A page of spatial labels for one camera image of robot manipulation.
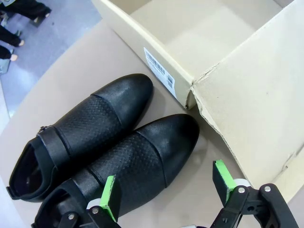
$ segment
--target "shoe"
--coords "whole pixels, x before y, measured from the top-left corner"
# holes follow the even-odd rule
[[[91,200],[101,197],[111,175],[116,175],[122,190],[119,215],[140,207],[172,183],[198,136],[197,122],[186,114],[168,116],[135,130],[58,186],[43,201],[32,227],[57,228],[65,213],[84,213]]]
[[[90,95],[24,148],[7,190],[13,200],[42,201],[72,173],[128,134],[151,95],[142,74],[121,77]]]
[[[11,56],[10,56],[10,60],[11,60],[11,61],[16,61],[17,58],[18,58],[18,56],[15,55],[15,54],[11,54]]]
[[[49,15],[51,14],[52,10],[49,7],[46,7],[45,11],[44,11],[44,17],[48,18]]]
[[[20,46],[23,46],[24,43],[25,43],[24,40],[21,40],[20,43],[18,44],[18,46],[19,46],[19,47],[20,47]]]

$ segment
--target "black pants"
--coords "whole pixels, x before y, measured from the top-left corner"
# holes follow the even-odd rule
[[[10,57],[11,57],[10,51],[6,47],[0,45],[0,58],[8,59]]]
[[[44,17],[51,12],[51,9],[36,0],[16,0],[12,4],[5,7],[0,4],[0,10],[21,14],[31,20],[37,17]]]
[[[0,40],[4,41],[5,43],[11,44],[15,47],[18,47],[19,43],[21,42],[21,39],[18,36],[12,34],[3,26],[0,26]],[[7,59],[10,57],[11,57],[10,51],[5,47],[0,46],[0,58]]]

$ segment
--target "cardboard shoe box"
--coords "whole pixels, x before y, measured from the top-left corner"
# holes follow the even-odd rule
[[[304,2],[93,0],[185,107],[198,105],[255,188],[304,183]]]

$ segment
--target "boot opening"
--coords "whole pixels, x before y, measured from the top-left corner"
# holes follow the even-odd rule
[[[41,205],[32,227],[58,228],[61,218],[68,212],[76,212],[81,215],[85,212],[85,205],[81,200],[71,196],[66,190],[57,188]]]
[[[42,184],[42,174],[35,157],[35,149],[28,144],[13,177],[13,188],[19,195],[35,192]]]

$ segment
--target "white sticker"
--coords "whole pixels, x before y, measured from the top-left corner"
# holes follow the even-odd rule
[[[176,98],[175,94],[175,80],[174,78],[166,71],[166,69],[154,58],[153,55],[144,47],[144,52],[146,54],[147,62],[150,66],[151,71],[155,76],[164,84],[164,86],[172,93]]]

